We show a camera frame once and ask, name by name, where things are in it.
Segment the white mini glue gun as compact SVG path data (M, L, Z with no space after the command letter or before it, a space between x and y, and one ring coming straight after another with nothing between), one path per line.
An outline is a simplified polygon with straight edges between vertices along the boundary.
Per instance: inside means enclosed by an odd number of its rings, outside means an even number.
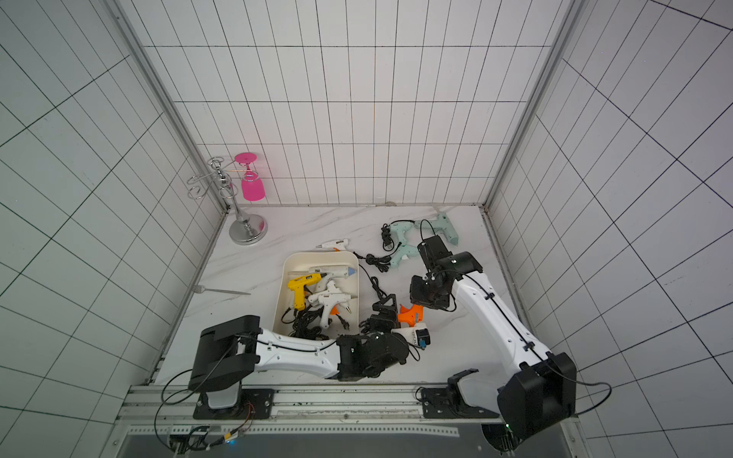
M343 292L338 286L335 284L330 284L325 291L311 294L307 301L311 305L320 305L323 310L320 318L320 327L324 329L329 328L329 316L332 313L332 310L337 305L344 305L347 310L350 310L349 308L349 301L352 299L352 296L349 293Z

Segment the white glue gun orange trigger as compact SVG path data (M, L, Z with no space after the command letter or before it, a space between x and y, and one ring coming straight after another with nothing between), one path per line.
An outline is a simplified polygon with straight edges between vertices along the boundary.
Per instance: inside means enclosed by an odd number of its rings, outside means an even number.
M318 244L316 246L316 249L318 250L326 250L326 251L347 251L349 249L349 240L348 239L338 239L338 240L328 240L327 242L322 242L321 244Z

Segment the yellow glue gun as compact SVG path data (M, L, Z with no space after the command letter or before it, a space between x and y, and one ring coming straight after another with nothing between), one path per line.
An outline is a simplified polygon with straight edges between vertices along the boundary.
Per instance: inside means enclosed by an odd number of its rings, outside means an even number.
M314 284L318 284L322 280L320 273L311 273L290 280L287 287L294 293L294 308L297 311L305 309L305 288Z

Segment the cream plastic storage tray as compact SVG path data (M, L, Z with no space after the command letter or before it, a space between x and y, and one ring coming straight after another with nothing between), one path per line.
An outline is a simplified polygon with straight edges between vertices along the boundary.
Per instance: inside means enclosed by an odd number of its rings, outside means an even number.
M300 252L284 264L276 333L311 340L359 330L359 263L354 254Z

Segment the light teal glue gun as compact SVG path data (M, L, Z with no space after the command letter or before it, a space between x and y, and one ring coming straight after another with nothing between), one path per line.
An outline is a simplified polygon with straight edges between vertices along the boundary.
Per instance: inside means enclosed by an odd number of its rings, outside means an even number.
M395 248L391 255L389 255L389 257L391 257L389 266L391 268L397 268L404 259L415 258L418 256L419 252L415 246L398 244L397 248Z

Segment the large white glue gun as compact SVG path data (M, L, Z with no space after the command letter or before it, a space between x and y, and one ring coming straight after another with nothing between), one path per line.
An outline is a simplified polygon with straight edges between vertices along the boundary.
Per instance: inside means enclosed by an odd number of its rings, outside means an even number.
M329 281L331 279L344 279L357 273L357 271L348 265L326 265L315 266L309 269L309 274L319 274L321 280Z

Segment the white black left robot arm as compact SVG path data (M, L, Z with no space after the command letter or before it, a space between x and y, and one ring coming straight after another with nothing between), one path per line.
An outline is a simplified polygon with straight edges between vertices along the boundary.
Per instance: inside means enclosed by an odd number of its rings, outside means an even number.
M187 389L225 391L255 372L293 371L337 382L377 378L412 356L401 334L376 330L315 341L274 333L244 315L202 330Z

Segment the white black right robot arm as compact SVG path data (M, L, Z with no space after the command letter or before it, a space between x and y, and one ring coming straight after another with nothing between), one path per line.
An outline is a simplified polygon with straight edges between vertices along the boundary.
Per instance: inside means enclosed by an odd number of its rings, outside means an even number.
M477 318L492 338L504 374L484 376L474 369L453 382L459 406L500 415L518 440L548 429L576 414L576 365L565 353L555 354L517 318L490 285L469 252L446 249L421 253L425 276L414 276L410 300L443 308L453 301Z

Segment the large mint glue gun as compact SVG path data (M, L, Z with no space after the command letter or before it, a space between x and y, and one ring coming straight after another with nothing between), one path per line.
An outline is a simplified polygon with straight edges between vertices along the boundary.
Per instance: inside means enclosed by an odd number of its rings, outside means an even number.
M442 234L445 239L452 245L458 246L460 238L454 225L445 213L439 213L432 221L427 221L431 231L435 234Z

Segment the chrome wine glass rack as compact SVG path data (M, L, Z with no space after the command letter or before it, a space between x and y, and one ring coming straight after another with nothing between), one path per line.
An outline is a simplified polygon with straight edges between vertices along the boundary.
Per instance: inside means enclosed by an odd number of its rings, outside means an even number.
M191 200L201 200L210 187L213 187L226 201L227 207L234 211L235 219L229 226L229 236L232 242L238 245L252 245L259 242L267 233L266 220L251 213L247 213L240 206L237 199L236 181L226 170L227 167L234 164L235 160L228 163L221 156L214 156L208 160L208 166L211 169L203 175L193 176L187 179L188 198Z

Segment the pink plastic wine glass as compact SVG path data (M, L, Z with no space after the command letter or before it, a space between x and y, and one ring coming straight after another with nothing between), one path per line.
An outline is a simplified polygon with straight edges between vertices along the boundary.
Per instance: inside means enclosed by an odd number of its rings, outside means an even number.
M249 202L260 202L266 197L265 185L260 176L252 169L257 159L258 156L251 152L237 154L234 158L236 164L244 166L241 189L242 196Z

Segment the metal fork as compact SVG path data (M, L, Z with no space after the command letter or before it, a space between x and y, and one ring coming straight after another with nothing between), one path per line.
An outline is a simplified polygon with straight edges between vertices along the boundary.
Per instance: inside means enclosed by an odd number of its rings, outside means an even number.
M231 289L210 288L202 284L195 285L193 287L193 292L195 294L218 293L218 294L226 294L226 295L233 295L233 296L249 296L248 292L239 291L239 290L231 290Z

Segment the aluminium mounting rail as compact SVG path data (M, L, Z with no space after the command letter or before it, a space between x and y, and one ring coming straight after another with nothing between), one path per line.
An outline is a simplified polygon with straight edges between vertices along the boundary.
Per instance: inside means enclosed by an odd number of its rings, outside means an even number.
M446 419L423 416L415 399L418 387L427 385L252 385L243 389L274 389L270 418L266 420L196 420L193 413L200 395L164 393L156 387L134 387L118 414L128 432L154 434L167 441L188 433L237 436L255 433L422 433L456 435L461 425L477 424L490 434L513 437L504 420Z

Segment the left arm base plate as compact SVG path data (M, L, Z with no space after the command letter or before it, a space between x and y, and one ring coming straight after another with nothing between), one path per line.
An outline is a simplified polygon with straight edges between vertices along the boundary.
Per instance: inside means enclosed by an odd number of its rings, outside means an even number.
M193 413L196 420L266 420L273 407L274 389L229 389L202 393Z

